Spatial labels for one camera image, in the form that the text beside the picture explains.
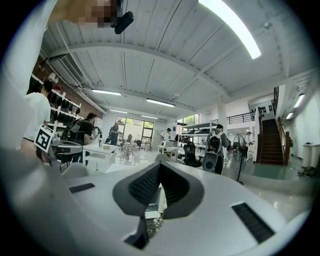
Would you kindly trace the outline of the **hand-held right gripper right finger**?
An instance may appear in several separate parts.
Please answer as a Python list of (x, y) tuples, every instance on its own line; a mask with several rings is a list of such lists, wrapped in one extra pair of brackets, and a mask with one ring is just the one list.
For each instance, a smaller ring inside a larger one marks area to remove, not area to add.
[(287, 220), (272, 205), (237, 181), (178, 163), (173, 167), (194, 176), (204, 187), (200, 205), (188, 216), (165, 219), (149, 241), (156, 256), (229, 256), (259, 243), (238, 217), (233, 206), (247, 204), (274, 233)]

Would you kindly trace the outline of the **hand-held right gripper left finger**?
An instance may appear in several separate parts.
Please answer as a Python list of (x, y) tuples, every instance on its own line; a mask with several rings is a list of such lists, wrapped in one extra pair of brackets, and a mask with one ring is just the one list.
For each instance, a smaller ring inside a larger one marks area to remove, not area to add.
[(129, 246), (132, 255), (158, 256), (148, 237), (146, 210), (159, 182), (159, 162), (106, 174), (67, 178), (80, 210), (113, 243)]

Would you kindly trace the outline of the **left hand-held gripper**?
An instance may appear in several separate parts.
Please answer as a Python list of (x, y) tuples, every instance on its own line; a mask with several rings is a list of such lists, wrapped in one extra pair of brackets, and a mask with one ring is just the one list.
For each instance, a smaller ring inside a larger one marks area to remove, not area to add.
[[(36, 156), (46, 165), (52, 166), (53, 162), (56, 161), (55, 152), (53, 148), (54, 131), (42, 124), (37, 130), (37, 134), (34, 140), (36, 147)], [(79, 154), (83, 151), (81, 144), (61, 140), (56, 146), (57, 154)]]

